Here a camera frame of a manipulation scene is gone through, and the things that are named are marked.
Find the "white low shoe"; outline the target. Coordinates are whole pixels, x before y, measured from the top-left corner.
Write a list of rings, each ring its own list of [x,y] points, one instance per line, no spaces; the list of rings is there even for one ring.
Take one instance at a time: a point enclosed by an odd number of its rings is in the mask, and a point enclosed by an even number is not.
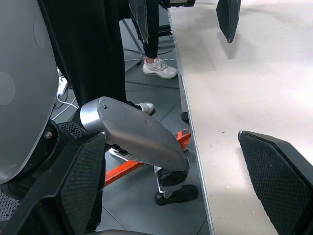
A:
[[[148,115],[151,115],[155,110],[154,105],[150,102],[139,103],[135,107]]]

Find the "black robot hip joint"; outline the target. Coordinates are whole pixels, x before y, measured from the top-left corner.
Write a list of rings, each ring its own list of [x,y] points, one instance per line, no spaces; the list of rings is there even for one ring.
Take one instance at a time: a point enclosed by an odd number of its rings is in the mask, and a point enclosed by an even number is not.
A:
[[[52,137],[42,137],[40,140],[41,168],[48,169],[59,159],[62,162],[82,161],[87,165],[102,164],[105,137],[101,132],[90,133],[75,122],[56,124],[51,120],[44,134],[48,132]]]

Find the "white power strip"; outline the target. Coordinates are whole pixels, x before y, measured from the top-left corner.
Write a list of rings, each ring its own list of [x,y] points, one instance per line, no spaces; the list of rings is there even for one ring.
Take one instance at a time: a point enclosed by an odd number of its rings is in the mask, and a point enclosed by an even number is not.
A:
[[[63,76],[63,74],[61,73],[59,69],[57,69],[57,72],[59,76],[57,96],[59,96],[59,95],[63,95],[66,92],[68,83],[67,83],[67,79]]]

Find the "person's leg wide black trousers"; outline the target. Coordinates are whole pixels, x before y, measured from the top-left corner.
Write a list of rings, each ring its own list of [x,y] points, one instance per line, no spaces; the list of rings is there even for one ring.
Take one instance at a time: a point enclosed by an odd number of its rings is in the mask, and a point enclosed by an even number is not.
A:
[[[58,68],[79,106],[102,96],[126,98],[124,51],[114,0],[38,0]]]

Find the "silver robot thigh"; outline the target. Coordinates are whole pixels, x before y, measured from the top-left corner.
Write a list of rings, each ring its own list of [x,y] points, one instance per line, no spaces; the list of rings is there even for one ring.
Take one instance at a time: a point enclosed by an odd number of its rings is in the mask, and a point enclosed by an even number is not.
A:
[[[105,132],[106,143],[127,151],[133,161],[187,171],[188,160],[175,136],[152,116],[109,97],[84,104],[80,121],[89,133]]]

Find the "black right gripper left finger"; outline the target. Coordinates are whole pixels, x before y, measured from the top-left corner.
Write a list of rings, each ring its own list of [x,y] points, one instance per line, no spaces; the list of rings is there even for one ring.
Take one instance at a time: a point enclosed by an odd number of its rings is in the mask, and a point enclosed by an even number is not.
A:
[[[98,192],[106,137],[67,144],[30,188],[1,235],[83,235]]]

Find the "orange metal bar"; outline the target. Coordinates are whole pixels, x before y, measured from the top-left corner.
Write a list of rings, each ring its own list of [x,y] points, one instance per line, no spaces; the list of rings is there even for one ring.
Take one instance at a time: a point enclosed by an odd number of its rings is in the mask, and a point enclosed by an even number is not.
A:
[[[188,129],[183,129],[182,131],[177,132],[175,137],[183,151],[185,151],[187,149],[188,144],[190,143],[191,132]],[[136,169],[140,168],[143,165],[145,164],[132,160],[125,160],[120,166],[106,173],[105,186],[108,186],[109,184],[135,171]]]

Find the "grey table leg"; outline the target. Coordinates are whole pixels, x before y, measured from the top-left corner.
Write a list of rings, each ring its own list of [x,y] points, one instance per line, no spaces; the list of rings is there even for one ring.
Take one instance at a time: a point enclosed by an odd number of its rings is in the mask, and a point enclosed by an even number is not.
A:
[[[184,90],[184,86],[182,82],[182,76],[180,72],[179,72],[179,92],[180,92],[180,102],[181,102],[180,116],[183,121],[188,122],[189,121],[188,106],[187,106],[186,94],[185,94],[185,90]]]

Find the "person's leg black leggings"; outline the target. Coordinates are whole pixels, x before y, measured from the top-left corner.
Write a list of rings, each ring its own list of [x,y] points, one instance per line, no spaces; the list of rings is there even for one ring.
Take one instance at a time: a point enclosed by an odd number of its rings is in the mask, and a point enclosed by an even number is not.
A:
[[[148,40],[144,44],[145,55],[149,59],[157,58],[159,9],[158,0],[146,0]]]

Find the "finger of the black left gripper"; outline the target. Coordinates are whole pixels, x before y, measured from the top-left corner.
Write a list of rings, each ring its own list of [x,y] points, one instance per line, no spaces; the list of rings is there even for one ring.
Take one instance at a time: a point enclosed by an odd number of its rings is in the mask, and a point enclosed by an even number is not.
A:
[[[128,0],[130,16],[139,40],[146,45],[149,38],[146,0]]]
[[[239,22],[241,0],[219,0],[216,8],[219,27],[228,43],[232,43]]]

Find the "silver robot torso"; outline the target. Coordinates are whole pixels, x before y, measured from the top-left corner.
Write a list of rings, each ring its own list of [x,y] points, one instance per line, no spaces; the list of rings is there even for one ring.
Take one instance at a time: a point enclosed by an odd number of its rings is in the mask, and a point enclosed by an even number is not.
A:
[[[26,166],[57,90],[57,66],[37,0],[0,0],[0,184]]]

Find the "black robot foot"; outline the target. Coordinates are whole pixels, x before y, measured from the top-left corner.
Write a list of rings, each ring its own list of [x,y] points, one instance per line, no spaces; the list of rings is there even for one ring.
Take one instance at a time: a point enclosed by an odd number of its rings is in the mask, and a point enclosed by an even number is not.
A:
[[[154,167],[158,191],[155,193],[155,203],[164,206],[174,203],[184,203],[197,198],[199,192],[195,185],[186,185],[189,166],[185,171],[168,171]]]

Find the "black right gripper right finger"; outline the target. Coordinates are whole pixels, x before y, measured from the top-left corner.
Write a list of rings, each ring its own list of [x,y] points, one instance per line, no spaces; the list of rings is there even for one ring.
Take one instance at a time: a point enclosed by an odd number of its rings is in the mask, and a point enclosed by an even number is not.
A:
[[[254,191],[279,235],[313,235],[313,165],[289,142],[238,133]]]

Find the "white mesh sneaker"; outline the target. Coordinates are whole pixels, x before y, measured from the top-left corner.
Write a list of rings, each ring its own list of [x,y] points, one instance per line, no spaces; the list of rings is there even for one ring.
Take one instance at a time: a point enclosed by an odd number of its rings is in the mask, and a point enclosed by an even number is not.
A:
[[[142,71],[146,75],[157,75],[163,79],[173,79],[177,76],[178,71],[172,66],[167,65],[160,58],[148,58],[144,59]]]

